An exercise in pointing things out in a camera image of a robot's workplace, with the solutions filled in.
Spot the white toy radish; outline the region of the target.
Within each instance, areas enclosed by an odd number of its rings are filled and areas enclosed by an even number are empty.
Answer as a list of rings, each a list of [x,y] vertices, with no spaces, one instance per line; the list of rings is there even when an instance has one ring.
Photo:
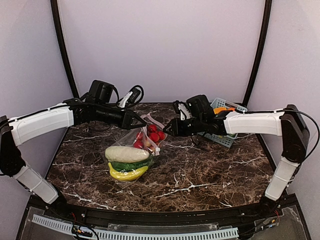
[[[148,159],[150,153],[130,146],[110,146],[105,150],[104,156],[110,162],[136,163]]]

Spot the clear zip top bag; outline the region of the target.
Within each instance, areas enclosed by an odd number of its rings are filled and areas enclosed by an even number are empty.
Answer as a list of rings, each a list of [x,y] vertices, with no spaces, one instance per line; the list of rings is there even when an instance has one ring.
[[[146,126],[135,128],[102,151],[107,173],[124,189],[136,182],[155,163],[167,134],[165,126],[150,113],[141,118]]]

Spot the dark green toy cucumber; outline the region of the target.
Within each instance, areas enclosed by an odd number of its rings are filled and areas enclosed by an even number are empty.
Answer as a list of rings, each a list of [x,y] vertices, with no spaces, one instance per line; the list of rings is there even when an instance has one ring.
[[[111,163],[112,167],[118,172],[131,172],[133,170],[136,170],[136,169],[139,169],[139,168],[142,168],[145,166],[149,166],[152,161],[153,161],[153,158],[150,157],[146,160],[139,161],[139,162],[129,163],[129,162],[113,161],[110,163]]]

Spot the yellow toy banana bunch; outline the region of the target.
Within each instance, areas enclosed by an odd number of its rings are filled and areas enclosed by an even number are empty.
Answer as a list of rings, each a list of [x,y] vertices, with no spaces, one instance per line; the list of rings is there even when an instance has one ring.
[[[111,175],[111,177],[123,182],[130,182],[140,178],[149,168],[148,166],[143,166],[129,172],[117,171],[112,167],[112,164],[110,162],[108,163],[108,167],[109,167],[109,174]]]

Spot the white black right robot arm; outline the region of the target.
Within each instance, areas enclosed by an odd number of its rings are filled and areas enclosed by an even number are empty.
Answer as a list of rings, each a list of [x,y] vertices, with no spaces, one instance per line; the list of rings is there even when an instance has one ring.
[[[276,110],[245,111],[240,109],[214,112],[206,95],[200,94],[185,102],[173,102],[179,117],[163,128],[173,137],[189,137],[198,133],[219,136],[235,134],[265,134],[282,138],[282,154],[274,174],[263,192],[257,214],[267,217],[279,205],[279,199],[301,168],[314,152],[308,150],[310,131],[304,121],[308,114],[294,104]]]

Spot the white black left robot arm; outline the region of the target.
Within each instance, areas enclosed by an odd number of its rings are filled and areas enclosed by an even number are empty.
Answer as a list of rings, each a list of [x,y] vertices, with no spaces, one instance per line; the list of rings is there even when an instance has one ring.
[[[64,201],[60,191],[23,159],[19,147],[46,134],[90,122],[106,123],[124,130],[145,127],[146,122],[132,110],[144,97],[142,86],[133,86],[124,97],[117,96],[116,102],[110,103],[113,93],[118,93],[113,84],[94,80],[89,91],[81,97],[18,117],[1,116],[1,176],[15,179],[48,205]]]

